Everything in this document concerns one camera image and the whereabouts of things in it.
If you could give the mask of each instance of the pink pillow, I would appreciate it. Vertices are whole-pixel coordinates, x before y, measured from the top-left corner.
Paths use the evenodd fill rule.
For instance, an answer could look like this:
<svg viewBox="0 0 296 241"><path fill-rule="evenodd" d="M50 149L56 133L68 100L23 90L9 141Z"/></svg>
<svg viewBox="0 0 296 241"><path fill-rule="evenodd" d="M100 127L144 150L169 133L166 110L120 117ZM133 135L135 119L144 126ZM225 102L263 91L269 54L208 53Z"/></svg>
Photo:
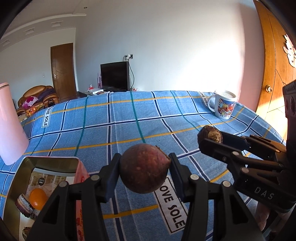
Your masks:
<svg viewBox="0 0 296 241"><path fill-rule="evenodd" d="M38 98L35 96L28 97L26 101L22 104L22 107L24 107L25 109L28 109L29 107L34 105L34 103L37 101L38 101Z"/></svg>

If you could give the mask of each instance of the brown door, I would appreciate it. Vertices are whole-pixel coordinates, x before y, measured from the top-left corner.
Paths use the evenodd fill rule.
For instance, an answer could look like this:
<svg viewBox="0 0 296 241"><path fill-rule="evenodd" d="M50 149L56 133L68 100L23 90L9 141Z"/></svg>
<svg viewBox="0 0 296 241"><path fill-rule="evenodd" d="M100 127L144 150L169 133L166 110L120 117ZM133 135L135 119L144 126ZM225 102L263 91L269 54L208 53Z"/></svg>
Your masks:
<svg viewBox="0 0 296 241"><path fill-rule="evenodd" d="M51 47L52 79L60 100L76 95L73 43Z"/></svg>
<svg viewBox="0 0 296 241"><path fill-rule="evenodd" d="M254 0L254 3L261 22L265 54L262 89L256 113L286 140L288 124L282 88L296 79L296 68L290 64L284 50L284 47L287 48L287 36L278 19L261 2Z"/></svg>

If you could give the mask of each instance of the black television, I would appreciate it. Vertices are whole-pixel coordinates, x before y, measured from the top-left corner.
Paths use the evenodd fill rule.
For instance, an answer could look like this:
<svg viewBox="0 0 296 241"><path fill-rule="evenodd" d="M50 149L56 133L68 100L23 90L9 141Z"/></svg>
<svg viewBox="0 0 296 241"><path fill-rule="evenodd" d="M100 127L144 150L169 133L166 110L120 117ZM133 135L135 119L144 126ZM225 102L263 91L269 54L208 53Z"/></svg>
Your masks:
<svg viewBox="0 0 296 241"><path fill-rule="evenodd" d="M129 91L129 64L128 62L115 62L101 64L102 85L104 91Z"/></svg>

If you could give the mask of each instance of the pink tumbler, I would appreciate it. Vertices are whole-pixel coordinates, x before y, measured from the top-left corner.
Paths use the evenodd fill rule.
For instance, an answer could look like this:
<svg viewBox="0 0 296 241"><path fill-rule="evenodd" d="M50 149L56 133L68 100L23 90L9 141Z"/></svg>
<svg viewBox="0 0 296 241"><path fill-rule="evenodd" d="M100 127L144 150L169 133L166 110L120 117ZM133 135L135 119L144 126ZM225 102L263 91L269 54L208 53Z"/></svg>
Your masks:
<svg viewBox="0 0 296 241"><path fill-rule="evenodd" d="M17 117L8 83L0 84L0 156L6 165L15 163L29 140Z"/></svg>

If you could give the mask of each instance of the pink bottle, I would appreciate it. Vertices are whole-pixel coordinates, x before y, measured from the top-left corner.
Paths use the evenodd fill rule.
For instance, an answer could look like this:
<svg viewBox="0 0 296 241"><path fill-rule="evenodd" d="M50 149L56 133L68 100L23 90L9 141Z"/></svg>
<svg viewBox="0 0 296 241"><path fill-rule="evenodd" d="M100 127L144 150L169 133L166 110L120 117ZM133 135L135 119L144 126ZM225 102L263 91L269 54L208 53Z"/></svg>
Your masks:
<svg viewBox="0 0 296 241"><path fill-rule="evenodd" d="M8 83L0 84L0 156L6 165L15 163L29 140L17 117Z"/></svg>

